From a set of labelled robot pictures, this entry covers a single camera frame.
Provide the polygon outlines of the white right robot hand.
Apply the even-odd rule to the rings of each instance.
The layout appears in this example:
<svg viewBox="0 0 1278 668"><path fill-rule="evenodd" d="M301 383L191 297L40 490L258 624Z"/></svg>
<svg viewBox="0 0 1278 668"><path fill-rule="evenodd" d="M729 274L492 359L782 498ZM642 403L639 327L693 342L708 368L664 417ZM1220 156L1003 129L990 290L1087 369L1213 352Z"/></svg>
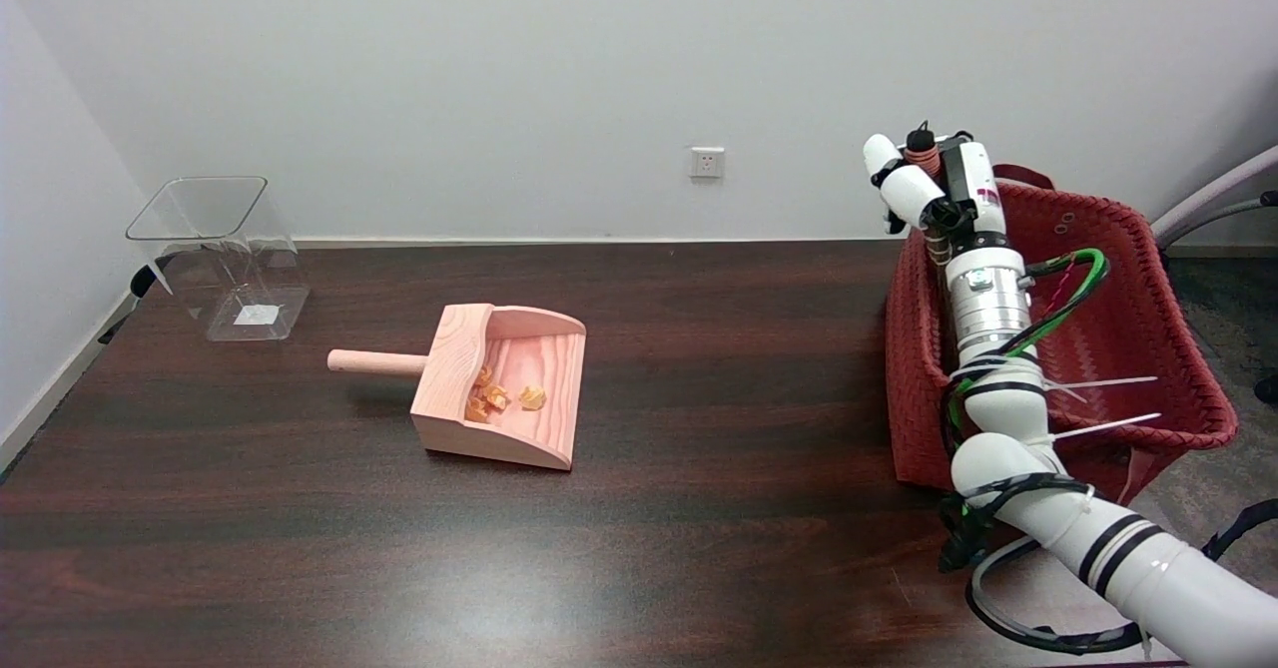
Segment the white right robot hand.
<svg viewBox="0 0 1278 668"><path fill-rule="evenodd" d="M898 146L875 133L863 157L884 206L887 235L921 232L935 264L978 249L1010 248L993 163L971 133L941 135L925 121Z"/></svg>

